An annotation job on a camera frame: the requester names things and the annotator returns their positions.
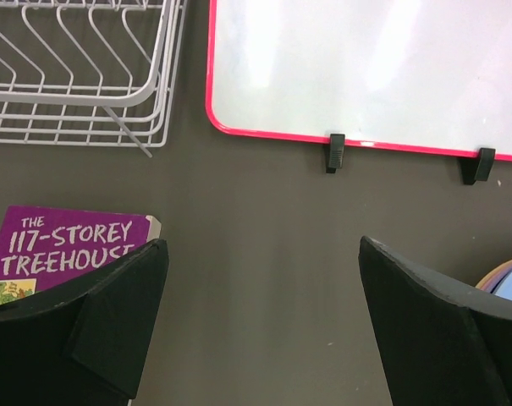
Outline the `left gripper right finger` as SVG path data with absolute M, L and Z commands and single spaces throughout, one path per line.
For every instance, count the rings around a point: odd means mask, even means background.
M 364 236 L 359 268 L 395 405 L 512 405 L 512 301 Z

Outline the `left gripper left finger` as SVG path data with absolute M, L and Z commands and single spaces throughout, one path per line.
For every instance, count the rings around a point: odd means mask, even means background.
M 168 274 L 153 239 L 85 275 L 0 306 L 0 405 L 136 398 Z

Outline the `purple plate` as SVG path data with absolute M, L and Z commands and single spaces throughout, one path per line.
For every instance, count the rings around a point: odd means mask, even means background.
M 476 288 L 492 293 L 510 272 L 512 272 L 512 260 L 506 261 L 491 270 L 477 283 Z

